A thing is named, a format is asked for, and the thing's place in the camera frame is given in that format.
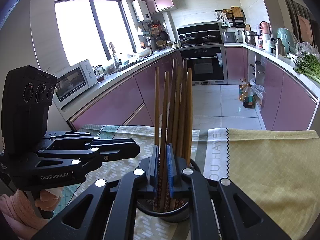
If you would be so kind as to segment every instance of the oven door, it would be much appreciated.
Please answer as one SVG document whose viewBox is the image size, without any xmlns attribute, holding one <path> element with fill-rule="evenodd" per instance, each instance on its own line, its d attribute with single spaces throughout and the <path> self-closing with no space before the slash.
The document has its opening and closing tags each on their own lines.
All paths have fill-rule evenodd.
<svg viewBox="0 0 320 240">
<path fill-rule="evenodd" d="M 223 66 L 218 56 L 188 58 L 187 63 L 192 69 L 193 84 L 223 84 Z"/>
<path fill-rule="evenodd" d="M 55 92 L 58 100 L 62 102 L 86 85 L 82 71 L 77 67 L 58 78 Z"/>
</svg>

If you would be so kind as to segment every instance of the metal mesh cup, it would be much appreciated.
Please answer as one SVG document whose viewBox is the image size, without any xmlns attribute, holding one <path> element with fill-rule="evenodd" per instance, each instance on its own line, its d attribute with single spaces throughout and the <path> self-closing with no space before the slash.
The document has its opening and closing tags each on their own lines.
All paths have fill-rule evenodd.
<svg viewBox="0 0 320 240">
<path fill-rule="evenodd" d="M 190 160 L 190 168 L 200 172 L 198 165 L 193 160 Z M 137 208 L 147 215 L 159 217 L 169 223 L 180 223 L 189 219 L 189 202 L 187 199 L 185 199 L 185 204 L 182 207 L 169 212 L 153 211 L 153 199 L 139 199 Z"/>
</svg>

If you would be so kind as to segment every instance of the green vegetable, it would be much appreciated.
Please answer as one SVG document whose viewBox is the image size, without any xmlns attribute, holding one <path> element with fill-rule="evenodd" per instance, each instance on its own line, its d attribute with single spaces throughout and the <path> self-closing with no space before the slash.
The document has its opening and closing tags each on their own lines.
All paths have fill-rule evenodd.
<svg viewBox="0 0 320 240">
<path fill-rule="evenodd" d="M 296 68 L 292 70 L 320 83 L 320 63 L 315 56 L 305 53 L 303 57 L 298 58 L 294 63 Z"/>
</svg>

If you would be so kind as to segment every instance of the kitchen countertop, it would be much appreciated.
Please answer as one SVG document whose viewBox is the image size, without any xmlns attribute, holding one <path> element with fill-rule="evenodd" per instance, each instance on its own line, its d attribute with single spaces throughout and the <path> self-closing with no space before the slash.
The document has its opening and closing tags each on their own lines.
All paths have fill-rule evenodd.
<svg viewBox="0 0 320 240">
<path fill-rule="evenodd" d="M 138 71 L 139 69 L 145 67 L 146 65 L 155 62 L 162 57 L 165 57 L 176 50 L 186 50 L 186 49 L 193 49 L 193 48 L 200 48 L 200 47 L 216 47 L 221 46 L 219 45 L 204 45 L 204 46 L 194 46 L 194 47 L 185 47 L 185 48 L 176 48 L 176 49 L 165 49 L 160 52 L 155 52 L 154 55 L 147 58 L 146 60 L 139 62 L 123 71 L 118 73 L 110 74 L 105 76 L 105 79 L 102 82 L 94 84 L 91 88 L 86 90 L 84 93 L 79 95 L 73 101 L 65 105 L 62 109 L 60 109 L 60 113 L 62 114 L 65 120 L 70 119 L 75 113 L 77 113 L 81 108 L 83 108 L 86 104 L 96 98 L 98 95 L 106 91 L 107 89 L 111 88 L 124 78 L 132 75 L 134 72 Z M 316 83 L 315 81 L 311 80 L 310 78 L 306 77 L 305 75 L 298 74 L 292 70 L 295 67 L 294 62 L 290 58 L 276 56 L 275 54 L 266 52 L 263 49 L 259 49 L 256 46 L 248 45 L 244 43 L 225 43 L 225 47 L 243 47 L 246 49 L 250 49 L 260 55 L 268 58 L 269 60 L 273 61 L 274 63 L 281 66 L 285 71 L 289 72 L 292 76 L 296 77 L 305 87 L 307 87 L 317 98 L 320 98 L 320 84 Z"/>
<path fill-rule="evenodd" d="M 250 49 L 256 53 L 259 53 L 261 56 L 264 56 L 267 59 L 281 66 L 284 70 L 289 72 L 292 76 L 298 79 L 304 86 L 306 86 L 318 99 L 320 98 L 320 84 L 313 81 L 312 79 L 308 78 L 303 74 L 298 74 L 297 72 L 293 71 L 292 69 L 295 68 L 295 64 L 290 58 L 283 57 L 281 55 L 277 56 L 270 52 L 266 52 L 261 48 L 257 48 L 254 45 L 248 45 L 244 43 L 225 43 L 224 46 L 225 47 L 243 47 L 246 49 Z"/>
<path fill-rule="evenodd" d="M 132 75 L 134 72 L 138 71 L 139 69 L 145 67 L 146 65 L 151 64 L 154 61 L 161 59 L 173 52 L 176 49 L 164 49 L 160 52 L 154 52 L 149 58 L 145 59 L 142 62 L 139 62 L 123 71 L 119 71 L 114 74 L 110 74 L 104 77 L 102 82 L 98 82 L 94 84 L 91 88 L 87 89 L 85 92 L 77 96 L 74 100 L 66 104 L 64 107 L 59 109 L 60 113 L 62 114 L 64 120 L 70 119 L 76 112 L 78 112 L 81 108 L 83 108 L 86 104 L 96 98 L 98 95 L 106 91 L 107 89 L 111 88 L 124 78 Z"/>
</svg>

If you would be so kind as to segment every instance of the sink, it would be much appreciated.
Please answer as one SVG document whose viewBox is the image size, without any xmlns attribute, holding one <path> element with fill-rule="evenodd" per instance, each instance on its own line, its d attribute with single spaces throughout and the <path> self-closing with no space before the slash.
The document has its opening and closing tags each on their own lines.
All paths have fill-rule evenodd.
<svg viewBox="0 0 320 240">
<path fill-rule="evenodd" d="M 142 61 L 144 61 L 144 60 L 146 60 L 146 58 L 137 59 L 136 61 L 131 62 L 131 63 L 123 66 L 122 68 L 117 69 L 117 70 L 114 71 L 113 73 L 117 73 L 117 72 L 123 71 L 123 70 L 125 70 L 125 69 L 127 69 L 127 68 L 129 68 L 129 67 L 131 67 L 131 66 L 133 66 L 133 65 L 136 65 L 136 64 L 138 64 L 138 63 L 140 63 L 140 62 L 142 62 Z"/>
</svg>

